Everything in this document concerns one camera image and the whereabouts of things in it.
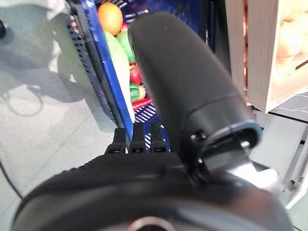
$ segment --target wooden slat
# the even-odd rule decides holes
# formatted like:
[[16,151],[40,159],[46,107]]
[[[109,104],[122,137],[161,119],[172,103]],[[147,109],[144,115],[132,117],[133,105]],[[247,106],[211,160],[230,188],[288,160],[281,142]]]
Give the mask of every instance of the wooden slat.
[[275,65],[279,25],[279,0],[248,0],[248,100],[267,110],[270,77]]
[[228,25],[232,80],[238,90],[244,95],[244,0],[227,0],[226,15]]

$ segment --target green pepper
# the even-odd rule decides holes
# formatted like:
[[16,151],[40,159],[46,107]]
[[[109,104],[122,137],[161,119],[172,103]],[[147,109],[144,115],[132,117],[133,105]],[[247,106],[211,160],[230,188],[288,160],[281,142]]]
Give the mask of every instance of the green pepper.
[[129,84],[129,92],[130,92],[130,101],[134,102],[139,99],[140,93],[139,93],[139,86],[135,83]]

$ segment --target produce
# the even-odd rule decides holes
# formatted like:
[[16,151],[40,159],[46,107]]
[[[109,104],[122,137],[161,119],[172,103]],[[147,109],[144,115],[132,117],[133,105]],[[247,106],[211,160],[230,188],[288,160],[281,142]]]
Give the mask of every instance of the produce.
[[150,103],[152,103],[152,99],[151,98],[145,98],[145,99],[141,99],[141,100],[137,100],[137,101],[133,102],[132,105],[133,105],[133,109],[137,110],[137,109],[142,108],[146,105],[149,105]]
[[121,31],[123,31],[123,30],[128,30],[128,24],[126,24],[126,23],[122,24]]
[[122,46],[115,39],[115,37],[107,31],[104,31],[104,34],[109,48],[111,60],[116,71],[115,73],[118,78],[122,94],[126,103],[126,107],[128,109],[131,121],[135,122],[135,114],[130,102],[128,58]]
[[302,54],[308,54],[308,33],[304,35],[304,43],[302,50],[300,51]]
[[245,16],[243,17],[243,30],[244,30],[244,37],[245,37],[245,42],[248,44],[248,17],[247,17],[247,12]]
[[135,65],[130,66],[130,82],[136,83],[138,85],[142,83],[140,71]]
[[127,57],[128,61],[130,63],[135,62],[135,57],[134,54],[130,48],[129,40],[128,40],[128,31],[127,30],[122,30],[121,33],[119,33],[116,37],[116,39],[119,41],[121,46],[123,47]]
[[289,59],[277,60],[276,61],[276,69],[279,73],[286,76],[293,71],[295,71],[295,66],[293,63],[293,57]]
[[130,91],[130,100],[132,102],[143,99],[145,97],[145,88],[143,86],[138,86],[135,83],[130,83],[129,91]]
[[245,65],[246,68],[248,67],[248,46],[245,47],[244,65]]
[[304,36],[295,23],[283,22],[279,31],[277,60],[297,55],[303,47]]
[[293,23],[299,27],[303,33],[308,33],[308,13],[300,14]]
[[121,10],[115,4],[105,2],[99,6],[97,13],[103,30],[114,36],[120,32],[123,16]]
[[281,21],[292,21],[308,7],[307,0],[282,0]]

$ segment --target blue shopping basket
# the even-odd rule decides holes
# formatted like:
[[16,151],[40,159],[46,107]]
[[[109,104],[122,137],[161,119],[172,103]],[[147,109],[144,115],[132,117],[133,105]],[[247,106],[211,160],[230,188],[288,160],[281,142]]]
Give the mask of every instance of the blue shopping basket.
[[[132,138],[133,124],[126,107],[108,46],[97,14],[97,8],[106,0],[71,0],[67,28],[78,55],[104,112]],[[188,24],[196,33],[201,33],[201,0],[110,0],[122,11],[125,23],[137,17],[156,12],[169,12]],[[135,121],[144,124],[144,138],[150,147],[150,123],[159,122],[153,104],[135,110]],[[161,125],[162,134],[169,147],[167,134]]]

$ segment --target apple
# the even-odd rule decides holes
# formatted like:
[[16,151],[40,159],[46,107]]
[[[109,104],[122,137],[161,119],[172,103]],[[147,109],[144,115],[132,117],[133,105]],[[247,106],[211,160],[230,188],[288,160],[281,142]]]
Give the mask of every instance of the apple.
[[141,73],[137,67],[130,70],[130,82],[137,85],[142,83]]

